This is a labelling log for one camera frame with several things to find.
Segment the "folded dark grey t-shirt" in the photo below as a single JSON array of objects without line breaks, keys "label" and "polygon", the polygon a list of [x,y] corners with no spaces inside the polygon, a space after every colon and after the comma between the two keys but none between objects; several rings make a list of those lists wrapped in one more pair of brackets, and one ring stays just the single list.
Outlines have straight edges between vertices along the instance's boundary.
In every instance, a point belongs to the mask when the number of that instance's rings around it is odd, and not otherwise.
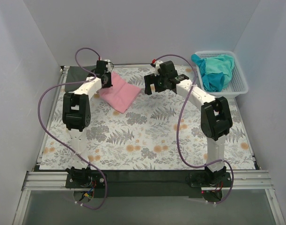
[{"label": "folded dark grey t-shirt", "polygon": [[[80,67],[70,67],[68,69],[66,83],[85,81],[89,75],[89,72],[86,72]],[[65,92],[73,92],[77,90],[81,85],[82,83],[66,85]]]}]

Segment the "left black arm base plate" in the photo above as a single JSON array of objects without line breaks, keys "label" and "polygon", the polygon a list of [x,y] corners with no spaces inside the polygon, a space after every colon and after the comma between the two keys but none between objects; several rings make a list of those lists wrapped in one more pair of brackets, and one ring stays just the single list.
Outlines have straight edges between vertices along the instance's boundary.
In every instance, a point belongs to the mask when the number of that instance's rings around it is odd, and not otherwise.
[{"label": "left black arm base plate", "polygon": [[81,179],[76,176],[67,175],[65,188],[95,188],[104,189],[105,179],[98,173],[89,174],[87,178]]}]

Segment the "teal t-shirt in basket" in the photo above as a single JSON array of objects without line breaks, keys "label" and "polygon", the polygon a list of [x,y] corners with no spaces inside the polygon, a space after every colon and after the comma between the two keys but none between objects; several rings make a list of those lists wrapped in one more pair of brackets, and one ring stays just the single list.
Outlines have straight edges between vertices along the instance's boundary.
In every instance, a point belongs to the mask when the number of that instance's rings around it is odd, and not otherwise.
[{"label": "teal t-shirt in basket", "polygon": [[203,87],[207,92],[221,92],[228,87],[232,79],[235,60],[227,54],[201,58],[196,54],[191,60],[198,66]]}]

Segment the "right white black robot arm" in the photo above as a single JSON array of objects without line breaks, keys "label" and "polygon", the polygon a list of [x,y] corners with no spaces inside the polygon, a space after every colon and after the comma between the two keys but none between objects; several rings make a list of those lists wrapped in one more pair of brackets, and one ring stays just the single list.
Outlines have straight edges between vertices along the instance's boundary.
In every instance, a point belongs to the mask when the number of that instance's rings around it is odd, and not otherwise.
[{"label": "right white black robot arm", "polygon": [[171,61],[153,60],[151,66],[154,73],[144,77],[145,94],[151,95],[154,85],[155,92],[171,90],[200,110],[201,130],[207,138],[207,160],[204,165],[190,165],[196,170],[190,178],[191,186],[215,187],[216,191],[231,187],[234,173],[227,172],[230,163],[224,159],[226,137],[233,125],[228,100],[206,93],[188,76],[178,74]]}]

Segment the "aluminium frame rail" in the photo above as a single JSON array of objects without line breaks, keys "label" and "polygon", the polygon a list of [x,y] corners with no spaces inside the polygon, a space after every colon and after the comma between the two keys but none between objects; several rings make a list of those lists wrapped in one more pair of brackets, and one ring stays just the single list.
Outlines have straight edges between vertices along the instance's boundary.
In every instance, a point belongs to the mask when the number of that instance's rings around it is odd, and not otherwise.
[{"label": "aluminium frame rail", "polygon": [[[229,189],[233,183],[233,189],[272,189],[274,184],[268,171],[265,170],[235,170],[234,176],[227,177],[218,185],[197,184],[193,178],[197,172],[193,170],[107,170],[108,187],[113,185],[139,186],[150,188],[163,185],[165,188],[171,185],[183,185],[184,187],[201,188],[209,190],[220,187]],[[23,189],[27,190],[88,190],[87,187],[75,184],[64,171],[55,172],[27,172],[23,182]]]}]

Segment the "white plastic basket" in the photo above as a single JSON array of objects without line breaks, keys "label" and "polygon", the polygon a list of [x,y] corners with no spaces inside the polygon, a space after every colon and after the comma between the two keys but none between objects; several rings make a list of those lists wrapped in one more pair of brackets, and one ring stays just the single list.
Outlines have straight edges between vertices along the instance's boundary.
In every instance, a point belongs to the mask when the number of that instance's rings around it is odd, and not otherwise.
[{"label": "white plastic basket", "polygon": [[239,61],[236,55],[231,51],[198,51],[195,52],[200,58],[215,57],[221,54],[230,55],[234,58],[234,68],[232,70],[232,79],[228,83],[228,86],[221,92],[209,92],[209,94],[216,97],[224,96],[227,99],[233,99],[241,94],[246,94],[249,91],[248,84],[246,82],[243,71],[240,67]]}]

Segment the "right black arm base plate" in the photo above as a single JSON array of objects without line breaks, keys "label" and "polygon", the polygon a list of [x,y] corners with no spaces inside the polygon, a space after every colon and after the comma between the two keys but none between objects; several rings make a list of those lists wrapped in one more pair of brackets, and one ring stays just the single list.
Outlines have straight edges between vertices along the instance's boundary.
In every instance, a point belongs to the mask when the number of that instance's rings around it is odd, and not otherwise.
[{"label": "right black arm base plate", "polygon": [[192,188],[203,187],[230,187],[232,178],[226,170],[211,172],[210,170],[193,170],[185,178],[186,183]]}]

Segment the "pink t-shirt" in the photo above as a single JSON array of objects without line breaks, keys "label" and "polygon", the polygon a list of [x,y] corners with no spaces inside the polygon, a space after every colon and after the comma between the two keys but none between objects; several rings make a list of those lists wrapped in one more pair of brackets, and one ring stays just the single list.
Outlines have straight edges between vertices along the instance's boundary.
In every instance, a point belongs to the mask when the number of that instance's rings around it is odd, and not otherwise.
[{"label": "pink t-shirt", "polygon": [[125,113],[141,88],[127,83],[116,72],[111,73],[112,86],[99,90],[100,98],[105,100],[110,106],[120,113]]}]

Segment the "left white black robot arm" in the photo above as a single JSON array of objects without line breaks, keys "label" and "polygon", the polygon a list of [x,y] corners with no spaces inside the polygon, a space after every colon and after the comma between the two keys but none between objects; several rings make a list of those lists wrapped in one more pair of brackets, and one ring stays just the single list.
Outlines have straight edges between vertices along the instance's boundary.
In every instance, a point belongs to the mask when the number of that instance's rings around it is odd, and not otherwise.
[{"label": "left white black robot arm", "polygon": [[104,178],[88,164],[87,127],[91,122],[90,100],[101,88],[112,86],[110,60],[98,60],[93,74],[77,90],[64,94],[62,120],[75,151],[72,166],[67,168],[66,188],[105,188]]}]

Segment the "floral patterned table mat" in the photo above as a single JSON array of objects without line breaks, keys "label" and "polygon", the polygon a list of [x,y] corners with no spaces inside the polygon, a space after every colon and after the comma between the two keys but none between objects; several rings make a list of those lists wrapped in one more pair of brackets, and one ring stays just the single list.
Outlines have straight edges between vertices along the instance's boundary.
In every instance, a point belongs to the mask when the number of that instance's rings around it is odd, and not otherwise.
[{"label": "floral patterned table mat", "polygon": [[[144,94],[144,76],[151,66],[116,66],[129,84],[142,88],[125,113],[114,110],[96,93],[91,101],[91,123],[87,128],[89,161],[101,170],[182,170],[191,169],[180,159],[176,147],[176,129],[184,98],[172,91]],[[62,122],[65,87],[57,90],[56,105],[48,123],[49,132],[70,144],[70,135]],[[253,151],[234,99],[228,100],[233,126],[226,138],[225,159],[234,170],[255,169]],[[202,165],[207,160],[207,141],[200,127],[200,112],[190,102],[180,124],[180,148],[185,161]],[[38,159],[40,170],[65,170],[72,166],[73,153],[47,136]]]}]

